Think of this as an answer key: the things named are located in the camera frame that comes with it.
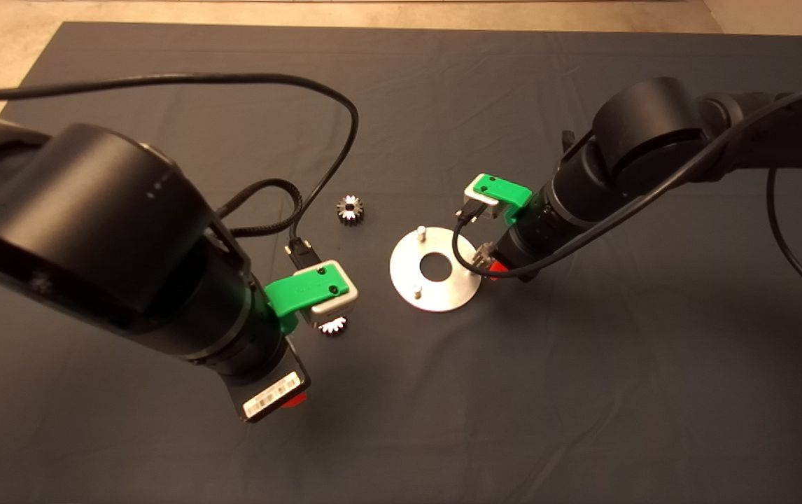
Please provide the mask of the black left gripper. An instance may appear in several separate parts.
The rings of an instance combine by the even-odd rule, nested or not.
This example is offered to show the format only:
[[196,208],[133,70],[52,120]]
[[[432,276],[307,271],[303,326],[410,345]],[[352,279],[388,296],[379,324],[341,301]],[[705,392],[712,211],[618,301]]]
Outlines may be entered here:
[[259,422],[280,408],[295,408],[307,399],[311,377],[292,342],[283,342],[276,356],[244,375],[224,376],[232,405],[244,422]]

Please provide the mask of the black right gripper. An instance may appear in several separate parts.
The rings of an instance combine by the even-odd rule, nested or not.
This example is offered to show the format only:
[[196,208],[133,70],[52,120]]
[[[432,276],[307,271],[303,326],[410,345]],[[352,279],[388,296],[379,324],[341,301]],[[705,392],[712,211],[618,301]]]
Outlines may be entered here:
[[516,223],[509,227],[495,246],[495,258],[488,278],[499,280],[507,270],[528,267],[556,252],[554,226],[548,223]]

